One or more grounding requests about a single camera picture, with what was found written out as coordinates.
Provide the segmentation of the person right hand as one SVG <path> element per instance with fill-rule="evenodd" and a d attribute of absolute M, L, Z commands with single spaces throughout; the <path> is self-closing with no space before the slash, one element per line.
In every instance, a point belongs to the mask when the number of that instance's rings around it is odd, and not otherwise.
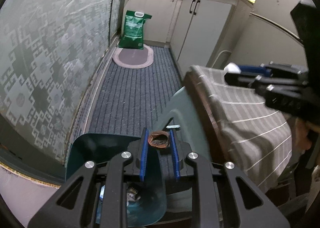
<path fill-rule="evenodd" d="M 293 128 L 293 141 L 295 147 L 300 151 L 309 150 L 312 146 L 312 141 L 310 138 L 308 138 L 309 131 L 319 133 L 319 125 L 315 125 L 308 121 L 303 121 L 299 118 L 295 119 Z"/>

